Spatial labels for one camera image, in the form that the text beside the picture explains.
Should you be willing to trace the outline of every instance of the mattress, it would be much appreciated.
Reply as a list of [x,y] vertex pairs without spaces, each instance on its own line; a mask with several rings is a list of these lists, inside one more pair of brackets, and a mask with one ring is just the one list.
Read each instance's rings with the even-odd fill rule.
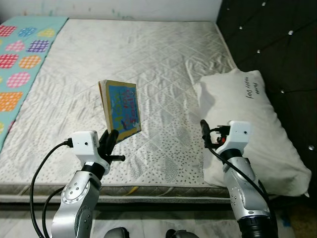
[[[101,201],[126,196],[225,198],[203,178],[203,141],[193,84],[229,72],[234,62],[210,22],[66,22],[38,73],[0,154],[0,201],[27,201],[46,154],[71,133],[106,129],[98,81],[137,84],[142,131],[118,143],[102,179]],[[79,160],[59,148],[35,186],[35,200],[66,185]]]

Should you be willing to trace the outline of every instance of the book cover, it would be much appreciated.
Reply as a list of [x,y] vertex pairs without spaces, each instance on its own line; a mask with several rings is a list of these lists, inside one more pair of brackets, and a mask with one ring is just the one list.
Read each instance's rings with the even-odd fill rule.
[[98,85],[108,132],[119,131],[117,143],[140,132],[136,84],[103,80]]

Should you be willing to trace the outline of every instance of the children's book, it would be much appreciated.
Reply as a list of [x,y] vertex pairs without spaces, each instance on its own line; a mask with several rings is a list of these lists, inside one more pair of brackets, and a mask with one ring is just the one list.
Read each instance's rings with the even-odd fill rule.
[[119,131],[117,143],[140,132],[136,84],[103,80],[98,85],[108,132]]

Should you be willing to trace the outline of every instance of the white pillow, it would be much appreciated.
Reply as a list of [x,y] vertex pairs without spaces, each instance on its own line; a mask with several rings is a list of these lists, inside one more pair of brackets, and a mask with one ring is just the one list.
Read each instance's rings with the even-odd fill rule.
[[[250,142],[244,150],[251,166],[269,194],[299,196],[308,190],[311,171],[305,167],[281,126],[269,102],[259,71],[202,77],[194,85],[201,119],[210,128],[226,125],[230,120],[252,124]],[[224,186],[222,162],[204,149],[204,180]]]

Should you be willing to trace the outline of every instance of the tufted headboard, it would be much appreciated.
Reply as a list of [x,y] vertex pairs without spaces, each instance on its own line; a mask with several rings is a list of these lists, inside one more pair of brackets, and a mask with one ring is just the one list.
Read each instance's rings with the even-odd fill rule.
[[316,197],[316,0],[223,0],[217,24],[242,71],[259,70]]

